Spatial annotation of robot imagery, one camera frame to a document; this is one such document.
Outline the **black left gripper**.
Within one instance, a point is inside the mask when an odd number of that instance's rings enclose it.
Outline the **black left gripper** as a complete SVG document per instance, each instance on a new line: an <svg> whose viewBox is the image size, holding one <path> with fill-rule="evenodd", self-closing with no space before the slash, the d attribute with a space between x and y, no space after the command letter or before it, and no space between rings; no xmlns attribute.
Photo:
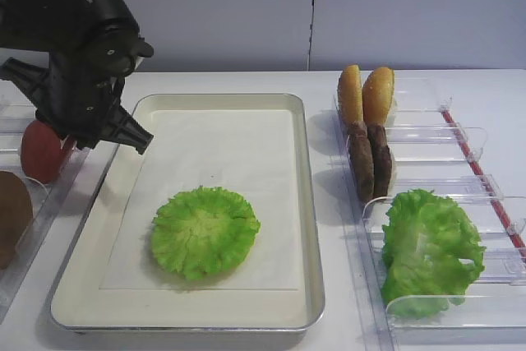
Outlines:
<svg viewBox="0 0 526 351"><path fill-rule="evenodd" d="M143 155L153 140L121 106L127 56L103 57L101 64L60 53L49 54L48 69L15 58L1 65L1 79L11 81L37 108L36 117L81 148L110 141Z"/></svg>

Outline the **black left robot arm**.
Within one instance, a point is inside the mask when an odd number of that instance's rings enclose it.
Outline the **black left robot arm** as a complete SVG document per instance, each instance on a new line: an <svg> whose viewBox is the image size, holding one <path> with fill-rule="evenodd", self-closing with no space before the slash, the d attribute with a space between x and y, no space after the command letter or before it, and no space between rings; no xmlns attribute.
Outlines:
<svg viewBox="0 0 526 351"><path fill-rule="evenodd" d="M1 45L48 55L46 67L9 58L1 78L59 136L81 148L110 141L146 150L152 136L121 96L126 78L154 50L124 0L1 0Z"/></svg>

